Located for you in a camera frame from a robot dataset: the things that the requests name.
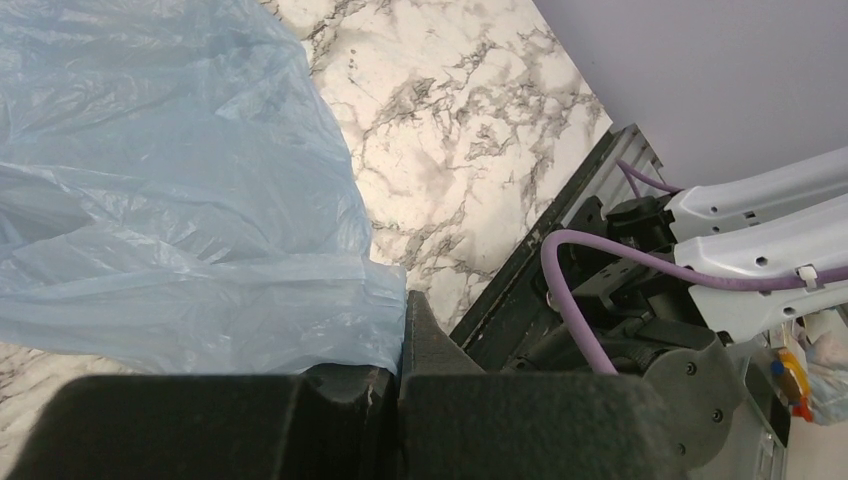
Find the light blue trash bag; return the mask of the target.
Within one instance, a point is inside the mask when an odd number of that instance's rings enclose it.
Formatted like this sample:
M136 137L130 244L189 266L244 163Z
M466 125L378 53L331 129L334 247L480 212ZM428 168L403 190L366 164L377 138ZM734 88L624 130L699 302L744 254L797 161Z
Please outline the light blue trash bag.
M1 5L1 339L155 373L396 371L342 132L256 1Z

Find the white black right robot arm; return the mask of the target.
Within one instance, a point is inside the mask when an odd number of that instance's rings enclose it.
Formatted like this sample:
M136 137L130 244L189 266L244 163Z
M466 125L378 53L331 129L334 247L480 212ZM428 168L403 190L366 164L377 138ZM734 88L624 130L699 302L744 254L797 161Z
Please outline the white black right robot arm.
M677 466L775 473L791 417L847 418L847 340L823 319L847 305L847 152L680 190L656 182L597 230L543 243L543 285L562 323L509 364L646 381L666 407Z

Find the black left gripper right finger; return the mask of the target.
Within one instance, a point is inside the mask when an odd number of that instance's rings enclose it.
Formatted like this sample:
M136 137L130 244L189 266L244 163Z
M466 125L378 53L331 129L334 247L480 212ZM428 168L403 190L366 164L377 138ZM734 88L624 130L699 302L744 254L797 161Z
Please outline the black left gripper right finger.
M666 409L644 381L487 373L407 297L398 401L406 479L682 479Z

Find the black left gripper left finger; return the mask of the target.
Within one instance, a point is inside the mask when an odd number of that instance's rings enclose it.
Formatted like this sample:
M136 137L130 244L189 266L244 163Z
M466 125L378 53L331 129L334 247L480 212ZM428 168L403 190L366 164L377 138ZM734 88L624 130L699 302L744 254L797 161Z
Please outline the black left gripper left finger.
M394 479L387 370L298 375L99 375L63 386L13 479Z

